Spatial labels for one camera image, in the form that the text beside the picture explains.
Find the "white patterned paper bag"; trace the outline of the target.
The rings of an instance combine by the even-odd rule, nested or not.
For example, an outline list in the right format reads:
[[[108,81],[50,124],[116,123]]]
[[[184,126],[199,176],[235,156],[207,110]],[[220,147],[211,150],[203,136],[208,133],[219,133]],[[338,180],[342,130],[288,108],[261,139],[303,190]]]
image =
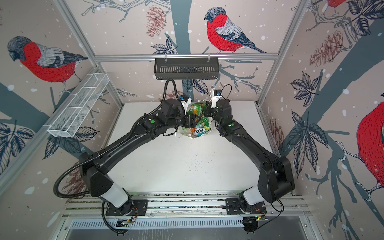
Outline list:
[[[213,119],[212,117],[206,117],[204,115],[207,109],[207,101],[201,100],[194,104],[191,104],[186,113],[186,117],[193,119],[193,123],[196,125],[193,128],[189,127],[178,127],[178,132],[181,135],[190,137],[192,139],[202,137],[210,133],[213,130]]]

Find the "green orange snack packet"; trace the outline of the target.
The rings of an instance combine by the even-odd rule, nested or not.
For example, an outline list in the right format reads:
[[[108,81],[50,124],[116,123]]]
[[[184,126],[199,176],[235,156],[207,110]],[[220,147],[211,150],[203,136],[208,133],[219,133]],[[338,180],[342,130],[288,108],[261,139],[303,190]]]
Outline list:
[[[195,104],[192,104],[190,106],[188,113],[191,115],[194,114],[194,115],[197,115],[199,117],[203,117],[205,109],[206,109],[205,103],[195,103]]]

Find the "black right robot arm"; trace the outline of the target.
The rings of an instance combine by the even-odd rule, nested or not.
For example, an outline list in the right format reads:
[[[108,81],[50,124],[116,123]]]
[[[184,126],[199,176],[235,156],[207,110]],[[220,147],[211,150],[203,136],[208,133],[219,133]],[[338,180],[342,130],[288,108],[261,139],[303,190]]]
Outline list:
[[[255,187],[240,193],[240,208],[245,213],[252,212],[262,202],[273,203],[295,189],[291,162],[279,157],[248,134],[246,129],[233,119],[229,100],[207,101],[205,117],[213,118],[220,136],[237,146],[259,170]]]

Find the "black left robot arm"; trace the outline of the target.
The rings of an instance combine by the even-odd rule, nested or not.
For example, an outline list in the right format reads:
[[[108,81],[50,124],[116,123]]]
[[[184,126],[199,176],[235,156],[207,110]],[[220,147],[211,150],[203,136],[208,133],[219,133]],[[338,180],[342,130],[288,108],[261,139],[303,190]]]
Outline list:
[[[91,156],[83,154],[80,169],[90,195],[112,204],[123,216],[130,214],[133,209],[131,196],[108,173],[140,146],[160,135],[167,136],[167,130],[195,127],[200,119],[188,113],[191,102],[186,95],[164,100],[152,112],[140,117],[123,137]]]

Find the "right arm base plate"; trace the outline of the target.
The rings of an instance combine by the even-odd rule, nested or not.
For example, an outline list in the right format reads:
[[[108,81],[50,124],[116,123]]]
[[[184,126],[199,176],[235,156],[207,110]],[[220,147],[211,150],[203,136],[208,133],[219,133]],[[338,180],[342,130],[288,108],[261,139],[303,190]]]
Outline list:
[[[266,207],[264,202],[249,205],[245,200],[240,198],[225,199],[225,204],[222,206],[227,211],[228,215],[265,215]]]

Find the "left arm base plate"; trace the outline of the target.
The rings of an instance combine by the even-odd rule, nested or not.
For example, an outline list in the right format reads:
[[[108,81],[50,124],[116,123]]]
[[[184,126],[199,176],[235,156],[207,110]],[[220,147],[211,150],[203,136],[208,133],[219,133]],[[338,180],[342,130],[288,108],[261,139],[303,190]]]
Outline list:
[[[106,207],[106,216],[108,217],[120,217],[120,216],[145,216],[148,200],[128,200],[120,208],[116,208],[112,204],[108,204]]]

